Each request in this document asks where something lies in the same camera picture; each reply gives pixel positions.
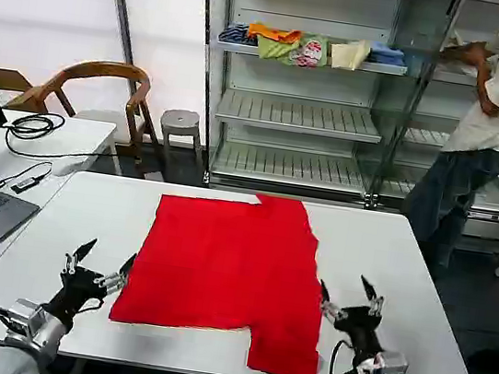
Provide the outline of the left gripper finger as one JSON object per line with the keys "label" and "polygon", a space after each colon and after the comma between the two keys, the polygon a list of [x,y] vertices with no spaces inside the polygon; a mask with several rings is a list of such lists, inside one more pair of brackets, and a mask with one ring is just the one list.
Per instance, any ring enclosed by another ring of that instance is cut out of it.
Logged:
{"label": "left gripper finger", "polygon": [[76,271],[77,265],[90,253],[97,240],[93,239],[80,245],[72,254],[67,253],[65,257],[63,274],[72,275]]}
{"label": "left gripper finger", "polygon": [[128,258],[128,260],[122,265],[122,267],[119,268],[118,272],[104,275],[103,277],[98,277],[94,280],[94,283],[97,284],[100,288],[106,289],[107,291],[121,291],[126,284],[128,274],[133,267],[135,258],[136,254],[134,253],[130,258]]}

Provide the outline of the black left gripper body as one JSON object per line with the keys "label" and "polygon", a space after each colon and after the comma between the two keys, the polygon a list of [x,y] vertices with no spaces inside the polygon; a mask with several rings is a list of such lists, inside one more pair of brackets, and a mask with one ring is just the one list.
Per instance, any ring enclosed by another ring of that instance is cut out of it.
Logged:
{"label": "black left gripper body", "polygon": [[73,329],[74,317],[82,312],[99,310],[107,291],[94,283],[102,274],[79,266],[72,274],[61,273],[62,288],[42,304],[45,312],[57,318],[66,329]]}

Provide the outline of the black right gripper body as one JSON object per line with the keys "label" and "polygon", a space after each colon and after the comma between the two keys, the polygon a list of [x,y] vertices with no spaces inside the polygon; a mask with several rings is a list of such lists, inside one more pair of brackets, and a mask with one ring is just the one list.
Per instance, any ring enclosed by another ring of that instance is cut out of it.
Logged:
{"label": "black right gripper body", "polygon": [[377,327],[382,316],[366,306],[342,309],[342,316],[335,318],[333,326],[346,333],[355,352],[373,354],[383,351],[377,337]]}

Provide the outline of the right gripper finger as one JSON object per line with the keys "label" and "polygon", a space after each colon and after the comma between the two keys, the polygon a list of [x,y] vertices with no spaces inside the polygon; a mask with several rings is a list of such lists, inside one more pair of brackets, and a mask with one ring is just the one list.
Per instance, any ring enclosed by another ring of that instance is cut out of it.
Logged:
{"label": "right gripper finger", "polygon": [[369,315],[380,317],[382,312],[382,306],[384,305],[383,296],[379,296],[373,285],[361,275],[362,286],[365,289],[367,300],[369,301]]}
{"label": "right gripper finger", "polygon": [[325,286],[324,280],[320,280],[320,285],[320,309],[324,318],[326,318],[329,322],[344,320],[346,312],[342,308],[331,302],[330,293],[328,291],[328,288]]}

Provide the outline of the person's left hand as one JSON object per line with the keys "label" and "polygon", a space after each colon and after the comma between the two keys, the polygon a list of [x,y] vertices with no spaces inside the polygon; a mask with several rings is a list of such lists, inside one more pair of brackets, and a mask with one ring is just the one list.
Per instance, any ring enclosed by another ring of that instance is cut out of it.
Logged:
{"label": "person's left hand", "polygon": [[494,53],[488,51],[485,42],[471,42],[458,46],[454,57],[463,64],[482,66]]}

